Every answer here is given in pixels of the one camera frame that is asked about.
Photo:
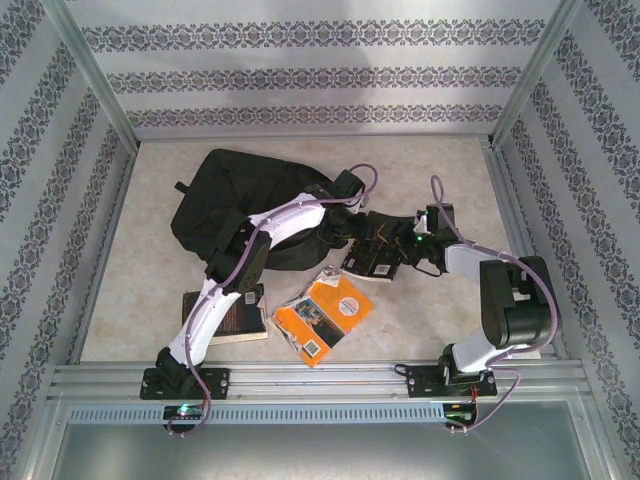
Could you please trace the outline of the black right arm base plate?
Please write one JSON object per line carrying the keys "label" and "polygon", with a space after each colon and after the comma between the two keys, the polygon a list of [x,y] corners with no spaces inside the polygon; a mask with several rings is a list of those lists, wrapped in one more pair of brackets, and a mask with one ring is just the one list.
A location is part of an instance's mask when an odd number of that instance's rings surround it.
{"label": "black right arm base plate", "polygon": [[495,397],[494,374],[488,370],[458,373],[438,366],[407,366],[406,384],[410,398],[432,397]]}

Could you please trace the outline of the torn orange paperback book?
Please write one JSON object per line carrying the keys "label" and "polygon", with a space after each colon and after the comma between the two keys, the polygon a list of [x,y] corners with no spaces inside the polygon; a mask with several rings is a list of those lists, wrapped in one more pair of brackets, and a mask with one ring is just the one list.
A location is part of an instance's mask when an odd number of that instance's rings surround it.
{"label": "torn orange paperback book", "polygon": [[374,303],[340,269],[328,265],[277,307],[270,321],[301,360],[314,368],[373,310]]}

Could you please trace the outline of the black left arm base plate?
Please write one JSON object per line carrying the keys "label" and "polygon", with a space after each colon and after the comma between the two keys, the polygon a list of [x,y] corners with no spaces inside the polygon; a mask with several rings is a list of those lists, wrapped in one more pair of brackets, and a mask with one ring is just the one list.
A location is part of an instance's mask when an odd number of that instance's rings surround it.
{"label": "black left arm base plate", "polygon": [[[203,368],[200,376],[206,384],[212,400],[226,400],[229,387],[230,370],[224,368]],[[142,400],[200,400],[205,393],[198,382],[188,391],[181,393],[174,388],[156,368],[144,371],[139,397]]]}

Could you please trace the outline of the aluminium side rail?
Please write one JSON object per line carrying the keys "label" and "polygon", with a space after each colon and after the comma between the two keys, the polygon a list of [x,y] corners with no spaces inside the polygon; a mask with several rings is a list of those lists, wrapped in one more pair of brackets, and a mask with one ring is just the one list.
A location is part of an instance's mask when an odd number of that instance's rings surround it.
{"label": "aluminium side rail", "polygon": [[115,190],[110,196],[111,202],[100,229],[98,249],[92,263],[91,275],[88,278],[85,296],[80,305],[79,316],[74,323],[69,348],[64,357],[64,363],[67,365],[80,363],[140,146],[141,143],[138,143],[136,149],[127,155],[124,166],[117,177]]}
{"label": "aluminium side rail", "polygon": [[523,210],[523,201],[517,195],[502,153],[492,147],[487,136],[480,137],[479,145],[505,237],[500,247],[495,242],[490,243],[490,246],[514,256],[538,254],[538,248],[527,228],[528,223]]}

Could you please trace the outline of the controller circuit board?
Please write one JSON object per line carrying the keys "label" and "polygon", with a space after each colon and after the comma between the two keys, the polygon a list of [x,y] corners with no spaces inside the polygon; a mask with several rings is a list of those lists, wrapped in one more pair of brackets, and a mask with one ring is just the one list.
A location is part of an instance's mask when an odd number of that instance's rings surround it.
{"label": "controller circuit board", "polygon": [[446,425],[454,428],[469,428],[477,420],[477,403],[445,403],[443,405]]}
{"label": "controller circuit board", "polygon": [[164,407],[163,419],[165,421],[199,421],[203,418],[205,409],[201,405],[181,404]]}

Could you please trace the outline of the black paperback book white text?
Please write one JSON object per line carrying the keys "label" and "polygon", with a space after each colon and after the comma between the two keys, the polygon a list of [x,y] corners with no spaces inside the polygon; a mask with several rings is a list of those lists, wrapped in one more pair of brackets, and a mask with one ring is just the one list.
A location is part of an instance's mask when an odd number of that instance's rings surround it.
{"label": "black paperback book white text", "polygon": [[258,283],[230,307],[209,345],[216,346],[267,338],[264,285]]}

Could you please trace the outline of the aluminium mounting rail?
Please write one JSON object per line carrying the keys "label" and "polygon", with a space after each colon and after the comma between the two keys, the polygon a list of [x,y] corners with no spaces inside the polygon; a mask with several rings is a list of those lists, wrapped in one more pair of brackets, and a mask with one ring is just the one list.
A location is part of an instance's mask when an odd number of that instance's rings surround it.
{"label": "aluminium mounting rail", "polygon": [[[216,362],[213,368],[230,373],[227,387],[231,403],[285,401],[331,403],[401,401],[408,398],[406,380],[394,370],[394,362],[334,362],[312,369],[292,362]],[[86,362],[55,368],[46,393],[49,402],[139,402],[144,362]],[[520,383],[515,399],[531,394],[555,399],[564,394],[590,394],[592,388],[581,362],[543,358],[512,359],[497,366],[494,375],[499,392]]]}

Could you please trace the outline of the grey metal panel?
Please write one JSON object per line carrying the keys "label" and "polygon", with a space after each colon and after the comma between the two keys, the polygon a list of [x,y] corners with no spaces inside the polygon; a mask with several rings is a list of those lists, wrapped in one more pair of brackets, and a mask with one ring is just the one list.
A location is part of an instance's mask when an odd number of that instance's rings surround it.
{"label": "grey metal panel", "polygon": [[[434,403],[426,400],[314,403]],[[43,414],[28,480],[630,480],[616,463],[594,403],[479,402],[485,422],[451,433],[443,423],[211,425],[181,437],[164,424],[75,425],[76,406],[158,403],[55,401]]]}

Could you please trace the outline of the aluminium back rail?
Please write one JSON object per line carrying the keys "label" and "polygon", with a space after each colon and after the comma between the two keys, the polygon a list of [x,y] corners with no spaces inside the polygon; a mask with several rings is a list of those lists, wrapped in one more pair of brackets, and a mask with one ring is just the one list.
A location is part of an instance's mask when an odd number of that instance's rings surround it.
{"label": "aluminium back rail", "polygon": [[369,139],[369,138],[428,138],[428,139],[479,139],[480,141],[492,140],[492,135],[488,133],[420,133],[420,132],[353,132],[353,133],[327,133],[312,132],[310,134],[296,133],[290,135],[264,134],[264,135],[218,135],[218,136],[196,136],[196,137],[158,137],[140,139],[142,143],[215,143],[215,142],[235,142],[235,141],[303,141],[303,140],[329,140],[329,139]]}

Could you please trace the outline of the left controller circuit board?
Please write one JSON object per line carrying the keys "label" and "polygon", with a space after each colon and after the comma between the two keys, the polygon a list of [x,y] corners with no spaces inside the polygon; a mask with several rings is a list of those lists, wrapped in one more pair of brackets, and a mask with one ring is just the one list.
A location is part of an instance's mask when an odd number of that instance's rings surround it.
{"label": "left controller circuit board", "polygon": [[201,405],[181,404],[164,407],[163,419],[165,421],[199,421],[203,418],[205,409]]}

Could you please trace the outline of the black backpack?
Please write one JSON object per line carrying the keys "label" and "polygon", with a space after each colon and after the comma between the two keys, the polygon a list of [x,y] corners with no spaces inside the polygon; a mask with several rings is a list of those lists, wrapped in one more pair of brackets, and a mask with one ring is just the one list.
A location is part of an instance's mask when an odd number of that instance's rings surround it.
{"label": "black backpack", "polygon": [[208,263],[222,245],[220,230],[228,220],[279,208],[310,186],[333,181],[308,165],[214,149],[188,186],[176,185],[184,197],[171,230],[185,250]]}

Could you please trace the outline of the right controller circuit board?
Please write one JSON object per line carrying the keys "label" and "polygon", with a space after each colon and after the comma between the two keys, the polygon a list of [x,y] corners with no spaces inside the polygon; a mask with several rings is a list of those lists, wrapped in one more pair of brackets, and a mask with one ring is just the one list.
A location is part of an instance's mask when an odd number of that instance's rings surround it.
{"label": "right controller circuit board", "polygon": [[445,403],[443,405],[446,425],[454,428],[469,428],[477,420],[477,403]]}

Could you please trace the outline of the aluminium frame post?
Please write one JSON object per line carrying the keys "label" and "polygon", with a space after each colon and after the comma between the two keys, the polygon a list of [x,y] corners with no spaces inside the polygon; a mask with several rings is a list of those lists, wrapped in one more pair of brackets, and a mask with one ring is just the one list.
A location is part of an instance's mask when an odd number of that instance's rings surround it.
{"label": "aluminium frame post", "polygon": [[559,1],[492,133],[489,135],[490,145],[494,149],[504,142],[582,3],[583,0]]}
{"label": "aluminium frame post", "polygon": [[140,140],[65,0],[39,1],[119,137],[130,152],[137,151]]}

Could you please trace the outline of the black book gold print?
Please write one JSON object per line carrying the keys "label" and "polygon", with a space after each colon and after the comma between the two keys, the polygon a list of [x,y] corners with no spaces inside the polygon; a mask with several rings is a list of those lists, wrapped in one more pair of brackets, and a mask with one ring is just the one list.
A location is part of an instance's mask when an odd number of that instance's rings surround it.
{"label": "black book gold print", "polygon": [[404,216],[390,216],[371,211],[367,214],[365,231],[356,237],[341,264],[343,273],[352,277],[391,282],[401,265],[397,220]]}

